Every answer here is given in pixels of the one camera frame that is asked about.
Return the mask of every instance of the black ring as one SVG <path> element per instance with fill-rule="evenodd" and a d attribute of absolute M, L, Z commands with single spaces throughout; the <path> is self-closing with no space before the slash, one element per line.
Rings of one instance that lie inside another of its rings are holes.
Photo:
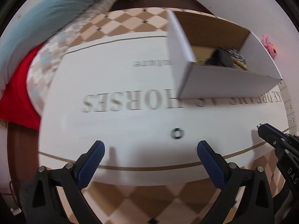
<path fill-rule="evenodd" d="M 176 131 L 180 132 L 180 136 L 176 136 Z M 175 128 L 171 131 L 171 137 L 173 139 L 181 139 L 184 136 L 184 131 L 181 128 Z"/>

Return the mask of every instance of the patterned bedsheet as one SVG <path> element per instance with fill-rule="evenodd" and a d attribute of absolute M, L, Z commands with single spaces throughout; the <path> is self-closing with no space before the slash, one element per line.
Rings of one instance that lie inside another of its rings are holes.
<path fill-rule="evenodd" d="M 41 116 L 52 79 L 66 50 L 78 37 L 81 28 L 98 14 L 110 10 L 116 0 L 101 0 L 52 36 L 33 59 L 27 75 L 27 92 L 31 103 Z"/>

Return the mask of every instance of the white box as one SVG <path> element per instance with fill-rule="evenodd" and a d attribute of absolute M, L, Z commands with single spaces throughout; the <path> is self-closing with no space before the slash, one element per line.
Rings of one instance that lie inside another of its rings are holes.
<path fill-rule="evenodd" d="M 258 98 L 282 80 L 248 29 L 204 14 L 168 11 L 168 20 L 167 46 L 179 99 Z M 239 51 L 250 71 L 196 63 L 196 57 L 207 60 L 217 47 Z"/>

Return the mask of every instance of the power outlet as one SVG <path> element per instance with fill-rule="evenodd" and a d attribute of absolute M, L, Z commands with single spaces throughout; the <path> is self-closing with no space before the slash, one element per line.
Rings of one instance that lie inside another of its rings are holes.
<path fill-rule="evenodd" d="M 298 128 L 297 128 L 297 126 L 295 126 L 295 127 L 293 127 L 293 128 L 291 128 L 290 130 L 289 130 L 289 133 L 291 134 L 291 135 L 298 135 Z"/>
<path fill-rule="evenodd" d="M 288 88 L 285 87 L 284 89 L 282 89 L 281 91 L 281 96 L 282 96 L 282 100 L 283 102 L 287 102 L 291 99 L 290 93 L 288 91 Z"/>
<path fill-rule="evenodd" d="M 284 89 L 286 87 L 286 83 L 284 80 L 281 80 L 281 82 L 278 84 L 278 87 L 280 90 Z"/>
<path fill-rule="evenodd" d="M 287 118 L 288 118 L 289 128 L 296 126 L 295 113 L 288 115 Z"/>
<path fill-rule="evenodd" d="M 292 114 L 294 113 L 294 109 L 293 109 L 293 103 L 292 103 L 292 100 L 289 100 L 287 101 L 285 104 L 284 104 L 285 108 L 286 108 L 286 115 L 289 115 L 289 114 Z"/>

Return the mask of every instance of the blue pillow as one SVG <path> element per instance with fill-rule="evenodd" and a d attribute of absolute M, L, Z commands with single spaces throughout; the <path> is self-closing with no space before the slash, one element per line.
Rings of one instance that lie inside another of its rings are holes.
<path fill-rule="evenodd" d="M 0 47 L 0 98 L 22 59 L 99 0 L 43 0 L 12 27 Z"/>

